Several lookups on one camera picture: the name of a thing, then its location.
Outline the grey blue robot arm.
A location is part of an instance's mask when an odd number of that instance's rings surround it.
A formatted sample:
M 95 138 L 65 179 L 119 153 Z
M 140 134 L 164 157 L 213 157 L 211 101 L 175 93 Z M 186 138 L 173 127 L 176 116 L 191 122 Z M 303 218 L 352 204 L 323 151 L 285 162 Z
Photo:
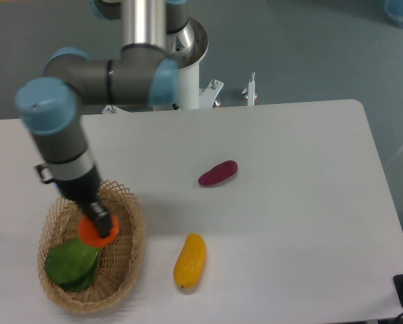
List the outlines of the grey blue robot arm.
M 98 197 L 100 177 L 80 117 L 87 105 L 173 105 L 179 68 L 166 36 L 188 23 L 185 1 L 92 1 L 108 20 L 121 20 L 123 41 L 117 60 L 91 60 L 68 47 L 56 51 L 43 76 L 16 93 L 15 104 L 31 134 L 50 181 L 74 201 L 101 238 L 111 235 L 111 215 Z

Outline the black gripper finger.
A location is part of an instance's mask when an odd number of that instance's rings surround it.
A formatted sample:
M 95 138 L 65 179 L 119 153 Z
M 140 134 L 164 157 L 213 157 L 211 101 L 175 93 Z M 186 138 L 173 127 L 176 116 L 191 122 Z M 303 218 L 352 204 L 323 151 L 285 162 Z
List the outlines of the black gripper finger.
M 106 238 L 111 233 L 110 213 L 100 202 L 88 202 L 85 206 L 85 213 L 101 238 Z

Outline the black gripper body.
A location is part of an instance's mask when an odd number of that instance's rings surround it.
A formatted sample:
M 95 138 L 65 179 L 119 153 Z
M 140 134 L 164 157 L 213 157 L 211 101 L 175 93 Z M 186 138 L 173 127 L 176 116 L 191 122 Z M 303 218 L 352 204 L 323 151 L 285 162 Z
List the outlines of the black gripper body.
M 84 214 L 95 214 L 100 209 L 97 193 L 101 181 L 96 166 L 79 178 L 55 180 L 55 183 L 61 195 L 74 201 Z

